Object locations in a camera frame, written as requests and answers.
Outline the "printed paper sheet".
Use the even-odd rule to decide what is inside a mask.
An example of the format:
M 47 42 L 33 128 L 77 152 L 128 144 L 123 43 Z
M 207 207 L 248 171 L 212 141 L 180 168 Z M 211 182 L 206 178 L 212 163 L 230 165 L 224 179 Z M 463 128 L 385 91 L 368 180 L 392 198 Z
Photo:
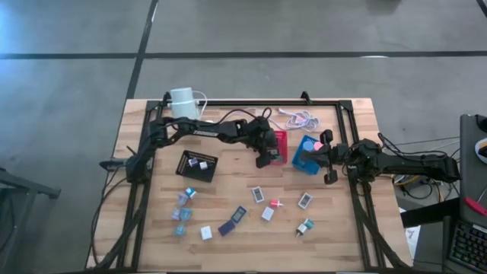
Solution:
M 415 249 L 416 249 L 417 242 L 418 242 L 418 239 L 419 239 L 420 230 L 421 230 L 421 226 L 420 225 L 419 226 L 415 226 L 415 227 L 411 227 L 411 228 L 407 228 L 405 230 L 406 241 L 407 241 L 409 250 L 411 252 L 415 251 Z

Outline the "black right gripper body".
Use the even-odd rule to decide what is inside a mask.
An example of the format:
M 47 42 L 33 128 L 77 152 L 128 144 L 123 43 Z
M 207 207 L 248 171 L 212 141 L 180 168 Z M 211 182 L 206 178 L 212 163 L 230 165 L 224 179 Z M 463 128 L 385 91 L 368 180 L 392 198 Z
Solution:
M 339 143 L 332 146 L 333 131 L 326 129 L 321 133 L 321 142 L 323 146 L 321 151 L 324 157 L 324 167 L 326 168 L 326 175 L 324 176 L 324 182 L 326 185 L 335 183 L 338 180 L 337 171 L 333 169 L 334 164 L 344 164 L 346 155 L 349 151 L 349 147 L 346 143 Z

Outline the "dark blue digital thermometer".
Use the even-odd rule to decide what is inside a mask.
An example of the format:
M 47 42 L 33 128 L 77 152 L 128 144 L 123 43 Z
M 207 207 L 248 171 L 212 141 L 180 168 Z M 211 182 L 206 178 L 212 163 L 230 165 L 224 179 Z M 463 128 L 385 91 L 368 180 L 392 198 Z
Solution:
M 235 229 L 235 223 L 232 220 L 226 221 L 218 228 L 219 234 L 224 237 Z

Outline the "blue plastic basket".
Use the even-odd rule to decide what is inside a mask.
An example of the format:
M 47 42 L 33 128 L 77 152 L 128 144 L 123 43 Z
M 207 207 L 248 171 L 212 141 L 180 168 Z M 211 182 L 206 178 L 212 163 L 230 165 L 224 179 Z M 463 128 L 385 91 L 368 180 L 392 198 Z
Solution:
M 312 164 L 311 166 L 306 165 L 301 160 L 301 152 L 304 151 L 304 149 L 302 148 L 302 145 L 306 141 L 312 141 L 313 143 L 319 142 L 319 140 L 317 140 L 317 139 L 315 139 L 309 135 L 304 135 L 301 142 L 300 142 L 300 145 L 298 146 L 296 152 L 294 153 L 294 157 L 292 159 L 292 165 L 294 168 L 296 168 L 302 172 L 305 172 L 306 174 L 316 175 L 318 173 L 320 167 L 315 165 L 315 164 Z

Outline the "purple hourglass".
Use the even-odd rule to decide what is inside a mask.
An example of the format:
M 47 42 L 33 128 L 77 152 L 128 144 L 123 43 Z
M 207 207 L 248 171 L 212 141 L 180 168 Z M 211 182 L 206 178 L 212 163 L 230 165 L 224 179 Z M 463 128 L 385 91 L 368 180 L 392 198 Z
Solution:
M 188 197 L 186 194 L 180 193 L 177 198 L 177 206 L 173 209 L 173 212 L 171 214 L 171 218 L 174 220 L 177 220 L 177 210 L 181 208 L 185 208 L 186 202 L 188 200 Z

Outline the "red handled tool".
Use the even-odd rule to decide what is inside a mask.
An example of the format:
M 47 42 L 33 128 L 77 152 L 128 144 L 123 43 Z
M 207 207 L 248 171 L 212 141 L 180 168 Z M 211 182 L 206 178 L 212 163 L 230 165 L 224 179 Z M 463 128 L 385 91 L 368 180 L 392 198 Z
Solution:
M 463 201 L 474 212 L 478 213 L 481 216 L 487 217 L 487 208 L 481 203 L 481 198 L 474 199 L 471 197 L 466 197 Z

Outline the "black keyboard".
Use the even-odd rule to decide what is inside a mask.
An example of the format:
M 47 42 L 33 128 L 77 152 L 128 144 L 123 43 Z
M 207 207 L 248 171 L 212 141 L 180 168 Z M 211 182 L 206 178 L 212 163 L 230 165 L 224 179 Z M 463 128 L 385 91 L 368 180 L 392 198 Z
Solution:
M 449 258 L 472 271 L 487 274 L 487 228 L 457 221 Z

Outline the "red plastic basket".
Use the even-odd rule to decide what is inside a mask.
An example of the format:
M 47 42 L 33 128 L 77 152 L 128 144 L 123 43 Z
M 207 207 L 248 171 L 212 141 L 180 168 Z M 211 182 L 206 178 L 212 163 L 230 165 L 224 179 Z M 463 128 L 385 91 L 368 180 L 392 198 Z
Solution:
M 275 131 L 275 137 L 276 137 L 276 146 L 271 147 L 270 149 L 277 148 L 282 157 L 282 161 L 272 161 L 272 165 L 283 165 L 287 163 L 288 160 L 288 137 L 287 137 L 287 132 L 286 131 Z

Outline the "white cylindrical lamp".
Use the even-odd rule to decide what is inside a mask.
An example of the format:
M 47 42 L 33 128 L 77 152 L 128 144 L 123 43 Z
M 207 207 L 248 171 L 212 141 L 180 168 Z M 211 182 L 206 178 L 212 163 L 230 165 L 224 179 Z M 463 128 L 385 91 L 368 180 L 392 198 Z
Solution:
M 170 90 L 172 115 L 175 118 L 198 119 L 199 108 L 193 96 L 192 88 L 174 88 Z

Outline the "white and yellow object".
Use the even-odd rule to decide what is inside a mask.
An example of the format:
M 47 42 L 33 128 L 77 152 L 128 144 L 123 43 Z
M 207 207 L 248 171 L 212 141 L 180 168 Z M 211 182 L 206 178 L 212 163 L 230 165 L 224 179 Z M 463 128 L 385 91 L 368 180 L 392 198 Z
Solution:
M 477 158 L 487 164 L 487 138 L 480 139 L 474 147 Z

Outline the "black flat panel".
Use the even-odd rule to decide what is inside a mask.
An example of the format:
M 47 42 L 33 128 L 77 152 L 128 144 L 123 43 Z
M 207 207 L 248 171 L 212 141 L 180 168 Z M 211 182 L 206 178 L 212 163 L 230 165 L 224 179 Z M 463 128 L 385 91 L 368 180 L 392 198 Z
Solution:
M 445 217 L 457 219 L 460 214 L 460 199 L 450 199 L 434 205 L 402 212 L 401 219 L 404 228 L 426 225 L 443 221 Z

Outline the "black plastic basket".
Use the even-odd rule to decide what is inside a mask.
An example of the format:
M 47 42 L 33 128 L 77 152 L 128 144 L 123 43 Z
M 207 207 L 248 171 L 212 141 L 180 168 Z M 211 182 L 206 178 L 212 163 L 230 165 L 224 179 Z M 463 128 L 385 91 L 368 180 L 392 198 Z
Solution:
M 199 163 L 205 161 L 208 164 L 208 168 L 206 170 L 201 170 L 199 164 L 195 167 L 190 167 L 188 163 L 188 160 L 190 158 L 196 158 Z M 177 175 L 187 177 L 190 179 L 211 183 L 215 174 L 217 164 L 218 164 L 217 157 L 185 150 L 182 153 L 182 156 L 177 165 L 177 169 L 175 173 Z

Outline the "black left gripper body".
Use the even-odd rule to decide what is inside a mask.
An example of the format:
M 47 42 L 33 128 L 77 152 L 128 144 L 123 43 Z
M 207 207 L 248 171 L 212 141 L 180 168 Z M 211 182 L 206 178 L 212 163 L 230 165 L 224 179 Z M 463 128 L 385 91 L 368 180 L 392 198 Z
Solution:
M 274 129 L 268 120 L 258 116 L 249 123 L 249 147 L 259 153 L 256 158 L 256 167 L 263 168 L 275 160 L 277 138 Z

